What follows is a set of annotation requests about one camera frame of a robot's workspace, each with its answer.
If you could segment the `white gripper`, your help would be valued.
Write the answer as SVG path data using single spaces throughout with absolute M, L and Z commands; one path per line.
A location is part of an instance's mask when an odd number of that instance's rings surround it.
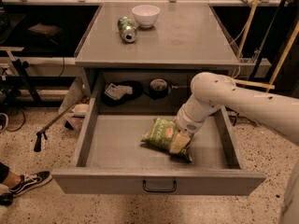
M 180 133 L 176 135 L 169 152 L 172 154 L 179 154 L 179 152 L 190 142 L 191 138 L 189 135 L 194 135 L 197 133 L 204 125 L 204 122 L 190 119 L 186 115 L 185 111 L 181 108 L 175 117 L 175 123 Z

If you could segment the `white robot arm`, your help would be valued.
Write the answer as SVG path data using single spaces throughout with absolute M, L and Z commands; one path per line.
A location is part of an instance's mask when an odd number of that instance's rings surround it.
M 299 146 L 298 98 L 240 88 L 231 77 L 209 72 L 195 75 L 190 88 L 190 98 L 175 117 L 181 132 L 197 133 L 224 105 Z M 299 224 L 299 162 L 289 178 L 278 224 Z

